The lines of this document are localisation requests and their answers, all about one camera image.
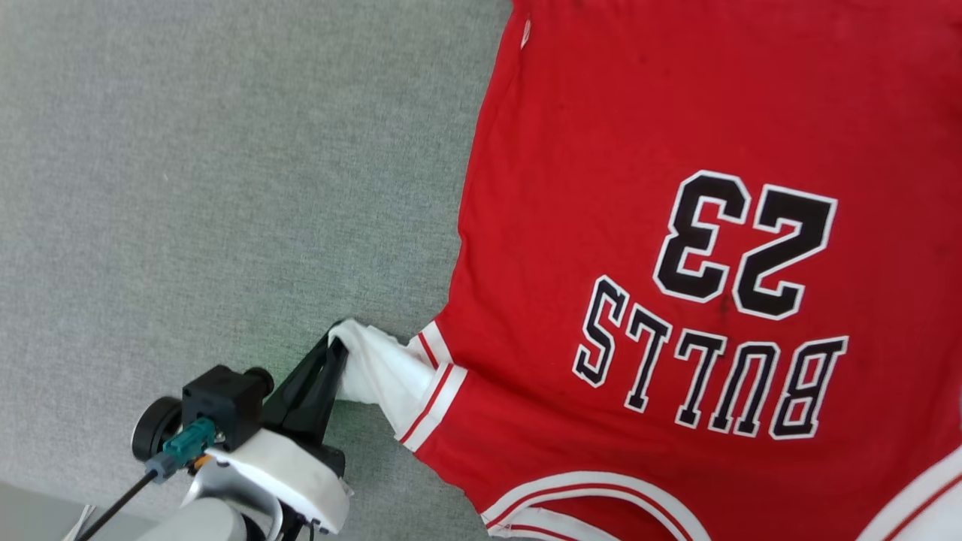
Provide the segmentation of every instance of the chicago bulls jersey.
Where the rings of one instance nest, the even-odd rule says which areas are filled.
[[[518,0],[397,437],[494,535],[898,535],[962,475],[960,28]]]

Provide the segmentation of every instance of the gray carpet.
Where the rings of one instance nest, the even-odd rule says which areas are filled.
[[[438,312],[506,0],[0,0],[0,479],[109,504],[143,409]],[[344,539],[484,539],[340,404]],[[159,518],[175,479],[131,504]]]

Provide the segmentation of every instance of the black cable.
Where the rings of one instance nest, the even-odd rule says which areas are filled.
[[[116,503],[111,505],[111,508],[107,509],[107,512],[101,515],[101,517],[97,519],[97,522],[93,523],[93,526],[91,526],[90,528],[87,528],[87,531],[85,531],[80,537],[78,537],[77,541],[90,541],[90,538],[93,537],[93,534],[96,533],[102,527],[104,527],[104,525],[107,524],[107,521],[111,520],[114,517],[114,515],[117,514],[117,511],[120,510],[120,507],[123,507],[124,505],[126,505],[127,502],[129,502],[134,496],[137,495],[137,492],[140,492],[140,489],[147,486],[147,483],[154,480],[154,477],[156,476],[157,476],[156,470],[151,471],[146,476],[143,476],[139,481],[137,481],[137,484],[131,487],[131,489],[128,490],[126,494],[120,497],[120,500],[117,500]]]
[[[281,539],[281,541],[297,541],[297,534],[300,533],[302,526],[303,525],[301,525],[301,523],[297,523],[296,526],[292,526],[291,529],[284,534],[284,537]]]

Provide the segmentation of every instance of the jersey number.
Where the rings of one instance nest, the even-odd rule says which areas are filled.
[[[719,227],[700,219],[706,203],[717,205],[718,219],[744,224],[750,202],[737,176],[699,171],[681,183],[671,210],[670,233],[655,266],[654,280],[662,293],[702,303],[722,293],[727,265],[702,261],[697,270],[689,270],[685,262],[692,254],[711,256],[715,248]],[[768,289],[762,280],[825,248],[836,204],[830,197],[765,185],[752,227],[774,234],[783,233],[783,227],[792,231],[742,256],[732,288],[741,312],[769,320],[798,312],[805,286],[779,281],[775,289]]]

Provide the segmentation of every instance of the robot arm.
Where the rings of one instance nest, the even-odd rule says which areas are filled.
[[[324,335],[281,386],[264,369],[238,374],[217,366],[184,386],[180,400],[155,401],[131,447],[149,480],[162,483],[202,454],[181,508],[139,541],[292,540],[303,526],[338,533],[352,495],[344,455],[323,444],[347,350]],[[115,512],[129,497],[112,508]],[[266,515],[264,533],[244,511]],[[113,515],[111,511],[105,518]],[[97,523],[80,539],[90,539]]]

